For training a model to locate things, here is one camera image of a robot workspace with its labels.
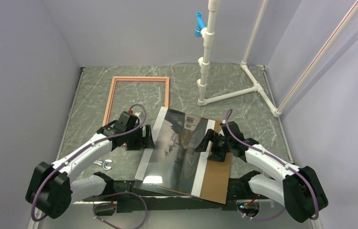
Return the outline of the white PVC pipe stand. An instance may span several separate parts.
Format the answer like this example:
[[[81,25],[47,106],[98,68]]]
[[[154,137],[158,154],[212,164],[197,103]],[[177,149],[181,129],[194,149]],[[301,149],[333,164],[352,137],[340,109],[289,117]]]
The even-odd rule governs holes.
[[[287,108],[287,106],[291,103],[291,101],[297,96],[297,93],[299,93],[302,90],[302,84],[305,83],[305,81],[312,74],[313,70],[316,68],[316,66],[319,64],[319,62],[330,51],[331,47],[336,43],[339,36],[343,33],[343,31],[347,28],[347,26],[351,23],[351,21],[355,18],[355,16],[358,13],[358,0],[357,0],[350,7],[350,9],[347,11],[345,16],[342,18],[340,23],[337,25],[337,27],[331,33],[331,35],[326,40],[326,42],[323,44],[323,46],[319,49],[318,53],[315,55],[315,57],[310,62],[308,67],[303,71],[299,80],[292,87],[292,89],[287,94],[287,96],[285,97],[283,102],[280,104],[280,106],[276,107],[274,102],[272,102],[268,98],[268,95],[264,92],[263,87],[257,81],[257,79],[254,77],[254,75],[251,73],[250,69],[247,66],[247,60],[250,55],[252,46],[255,42],[255,39],[257,37],[257,32],[260,28],[260,24],[263,20],[263,16],[265,14],[268,3],[269,3],[269,1],[264,0],[264,1],[262,1],[261,5],[260,5],[258,15],[257,15],[256,21],[253,26],[252,34],[251,34],[249,42],[247,44],[246,52],[245,52],[244,57],[240,63],[241,69],[246,73],[248,78],[251,80],[253,86],[250,88],[227,93],[224,95],[219,95],[219,96],[211,97],[211,98],[205,98],[205,92],[206,92],[206,88],[207,88],[207,78],[209,75],[209,69],[210,69],[210,65],[211,65],[211,61],[210,61],[211,48],[213,46],[213,42],[214,42],[214,38],[215,38],[216,17],[217,17],[217,12],[218,12],[219,6],[220,6],[219,0],[209,0],[208,1],[209,13],[208,13],[208,20],[207,20],[207,24],[206,24],[207,32],[205,34],[205,37],[203,38],[204,54],[197,61],[200,66],[200,74],[201,74],[201,78],[196,81],[198,90],[199,90],[199,96],[197,99],[197,104],[199,106],[205,106],[205,105],[208,105],[208,104],[211,104],[214,102],[218,102],[218,101],[222,101],[225,99],[229,99],[232,97],[236,97],[236,96],[240,96],[240,95],[244,95],[244,94],[248,94],[248,93],[252,93],[252,92],[257,92],[260,94],[260,96],[263,98],[264,102],[267,104],[272,115],[274,117],[280,117],[282,112]]]

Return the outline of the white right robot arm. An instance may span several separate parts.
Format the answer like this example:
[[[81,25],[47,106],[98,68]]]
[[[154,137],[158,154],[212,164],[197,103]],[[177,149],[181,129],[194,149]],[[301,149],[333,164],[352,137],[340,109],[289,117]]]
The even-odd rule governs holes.
[[[195,151],[205,151],[210,144],[208,160],[224,162],[226,154],[232,153],[260,168],[232,182],[237,192],[245,198],[269,198],[300,223],[318,218],[319,211],[328,206],[328,199],[313,168],[298,167],[275,156],[258,141],[245,138],[234,121],[220,126],[220,133],[208,129]]]

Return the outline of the red wooden picture frame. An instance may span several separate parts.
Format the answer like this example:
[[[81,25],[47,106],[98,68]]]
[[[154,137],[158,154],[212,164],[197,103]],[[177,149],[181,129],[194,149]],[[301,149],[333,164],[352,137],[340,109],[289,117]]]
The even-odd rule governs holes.
[[[163,77],[158,77],[158,76],[153,76],[153,77],[148,77],[148,76],[115,76],[112,79],[112,83],[111,83],[111,88],[110,88],[110,92],[108,95],[108,100],[107,100],[107,104],[106,104],[106,110],[105,110],[105,114],[104,114],[104,118],[103,118],[103,126],[106,124],[109,124],[111,121],[111,112],[113,109],[113,103],[114,103],[114,99],[115,99],[115,91],[117,88],[117,84],[120,82],[132,82],[132,83],[163,83],[164,84],[164,99],[162,101],[162,107],[163,108],[167,108],[169,107],[169,83],[170,83],[170,79],[167,76],[163,76]],[[146,111],[145,107],[142,104],[133,104],[132,106],[130,106],[126,111],[129,110],[134,110],[134,111],[141,111],[143,113],[143,118],[140,119],[140,126],[143,127],[143,136],[145,136],[145,121],[147,119],[148,116],[148,111]],[[101,136],[104,137],[104,139],[107,142],[110,142],[109,139],[112,138],[113,136],[110,137],[105,137],[103,134],[100,134]]]

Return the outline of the brown cardboard backing board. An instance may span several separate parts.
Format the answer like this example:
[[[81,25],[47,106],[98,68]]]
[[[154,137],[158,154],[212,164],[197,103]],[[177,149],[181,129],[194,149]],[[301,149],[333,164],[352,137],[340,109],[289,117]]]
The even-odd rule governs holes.
[[[208,129],[220,134],[221,122],[200,118],[185,122],[175,134],[173,143],[166,149],[166,155],[174,153],[169,168],[172,172],[159,186],[165,190],[201,198],[217,203],[226,202],[227,185],[230,175],[231,155],[227,153],[225,162],[207,160],[212,152],[211,143],[207,152],[195,152]]]

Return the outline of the glossy photo with white borders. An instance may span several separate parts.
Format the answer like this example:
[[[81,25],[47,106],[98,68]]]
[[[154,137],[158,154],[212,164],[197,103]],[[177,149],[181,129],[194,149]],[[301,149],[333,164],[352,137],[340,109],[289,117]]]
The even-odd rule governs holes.
[[[161,107],[152,128],[154,148],[145,149],[135,174],[137,188],[199,198],[209,149],[204,137],[219,122]]]

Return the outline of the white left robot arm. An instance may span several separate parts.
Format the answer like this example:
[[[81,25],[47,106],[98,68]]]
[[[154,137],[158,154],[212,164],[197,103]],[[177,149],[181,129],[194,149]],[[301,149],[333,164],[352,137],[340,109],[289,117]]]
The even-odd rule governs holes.
[[[56,219],[70,204],[97,196],[110,199],[115,193],[114,180],[102,172],[78,179],[81,172],[98,158],[125,145],[127,151],[154,148],[152,128],[132,111],[124,111],[118,120],[100,127],[81,147],[52,163],[39,163],[32,174],[25,199],[31,204],[31,218],[38,209],[45,217]]]

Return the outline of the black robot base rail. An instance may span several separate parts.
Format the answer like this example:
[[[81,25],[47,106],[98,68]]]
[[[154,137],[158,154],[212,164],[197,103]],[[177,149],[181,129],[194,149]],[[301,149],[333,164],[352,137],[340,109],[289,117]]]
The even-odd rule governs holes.
[[[269,201],[263,195],[255,195],[246,188],[246,179],[257,174],[252,171],[242,178],[229,179],[226,201],[217,203],[197,197],[174,193],[153,187],[141,189],[142,183],[134,180],[113,180],[104,173],[96,172],[87,179],[74,182],[71,187],[71,203],[99,202],[98,210],[102,216],[113,212],[129,213],[139,210],[193,210],[193,209],[241,209],[249,216],[254,216],[260,204]]]

